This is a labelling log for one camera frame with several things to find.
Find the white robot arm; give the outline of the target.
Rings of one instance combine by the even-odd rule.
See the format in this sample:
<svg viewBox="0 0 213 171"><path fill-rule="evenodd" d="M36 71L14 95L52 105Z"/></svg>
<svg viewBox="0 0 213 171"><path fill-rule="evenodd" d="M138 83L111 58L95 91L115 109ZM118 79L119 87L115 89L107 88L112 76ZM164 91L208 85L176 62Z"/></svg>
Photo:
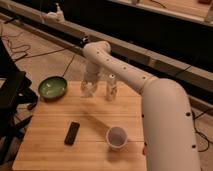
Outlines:
<svg viewBox="0 0 213 171"><path fill-rule="evenodd" d="M106 41L88 43L84 81L95 84L101 68L142 97L147 171L201 171L188 95L176 81L158 78L110 55Z"/></svg>

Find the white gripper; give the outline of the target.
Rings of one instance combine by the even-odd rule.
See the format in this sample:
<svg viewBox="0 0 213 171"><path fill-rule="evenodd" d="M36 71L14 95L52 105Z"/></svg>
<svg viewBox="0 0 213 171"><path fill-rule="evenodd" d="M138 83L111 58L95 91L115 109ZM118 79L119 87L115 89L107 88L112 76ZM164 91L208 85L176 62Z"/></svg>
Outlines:
<svg viewBox="0 0 213 171"><path fill-rule="evenodd" d="M97 90L98 81L99 81L100 68L98 67L87 67L84 73L83 80L81 82L81 89L86 85L91 85L93 91Z"/></svg>

